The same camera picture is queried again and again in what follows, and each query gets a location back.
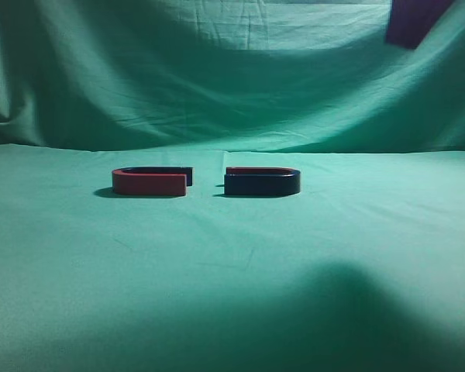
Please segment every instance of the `purple object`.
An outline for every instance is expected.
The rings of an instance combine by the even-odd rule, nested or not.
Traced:
[[[454,0],[393,0],[386,43],[415,49]]]

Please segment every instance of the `green tablecloth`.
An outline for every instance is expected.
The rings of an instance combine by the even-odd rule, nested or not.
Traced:
[[[195,167],[183,198],[110,171]],[[225,198],[226,166],[302,192]],[[465,371],[465,152],[0,146],[0,372]]]

